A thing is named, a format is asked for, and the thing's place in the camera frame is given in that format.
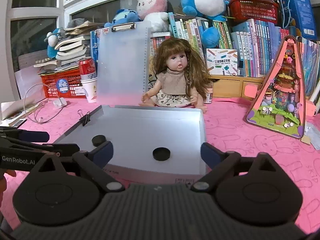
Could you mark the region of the person's left hand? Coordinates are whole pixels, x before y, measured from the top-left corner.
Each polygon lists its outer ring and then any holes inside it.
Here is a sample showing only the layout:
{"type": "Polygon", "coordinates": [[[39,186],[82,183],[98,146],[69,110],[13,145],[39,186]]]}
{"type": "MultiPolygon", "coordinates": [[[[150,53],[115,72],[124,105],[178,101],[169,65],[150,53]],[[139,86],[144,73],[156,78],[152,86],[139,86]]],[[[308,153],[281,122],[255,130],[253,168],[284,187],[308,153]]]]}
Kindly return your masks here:
{"type": "MultiPolygon", "coordinates": [[[[6,170],[5,173],[11,177],[16,177],[16,171],[14,170],[6,170]]],[[[3,194],[6,189],[7,189],[7,180],[5,177],[3,177],[0,180],[0,206],[2,205],[3,194]]]]}

